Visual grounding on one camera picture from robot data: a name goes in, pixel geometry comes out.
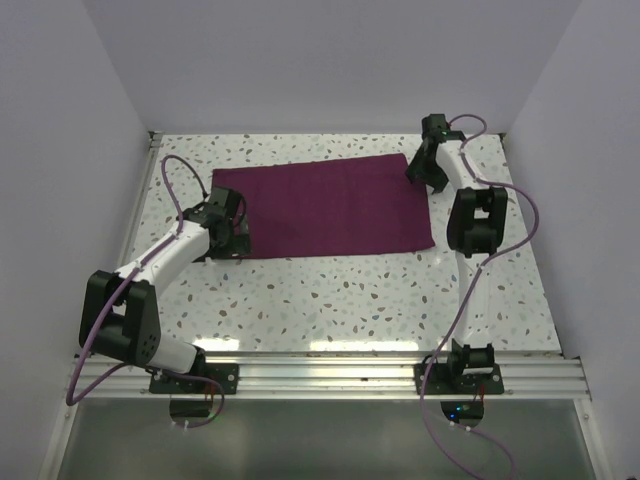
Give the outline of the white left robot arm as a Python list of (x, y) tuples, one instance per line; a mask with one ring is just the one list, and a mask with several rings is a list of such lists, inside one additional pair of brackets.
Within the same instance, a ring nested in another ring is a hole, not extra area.
[(86, 287), (82, 352), (169, 370), (185, 392), (201, 390), (208, 379), (202, 349), (161, 332), (158, 300), (192, 263), (249, 255), (246, 207), (238, 191), (215, 187), (137, 259), (111, 273), (96, 271)]

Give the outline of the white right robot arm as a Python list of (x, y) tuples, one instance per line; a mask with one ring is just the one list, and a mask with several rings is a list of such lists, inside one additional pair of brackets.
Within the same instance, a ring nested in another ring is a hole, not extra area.
[(405, 175), (433, 193), (453, 188), (454, 198), (446, 226), (446, 241), (458, 267), (459, 306), (451, 327), (439, 341), (440, 352), (484, 350), (492, 343), (484, 326), (488, 315), (489, 287), (481, 282), (485, 262), (504, 240), (508, 193), (480, 174), (465, 153), (469, 138), (452, 128), (443, 114), (421, 121), (421, 145)]

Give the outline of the purple cloth wrap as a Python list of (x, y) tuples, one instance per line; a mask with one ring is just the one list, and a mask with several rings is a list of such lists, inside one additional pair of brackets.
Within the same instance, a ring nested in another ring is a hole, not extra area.
[(402, 153), (217, 169), (241, 193), (254, 259), (410, 253), (435, 245), (428, 196)]

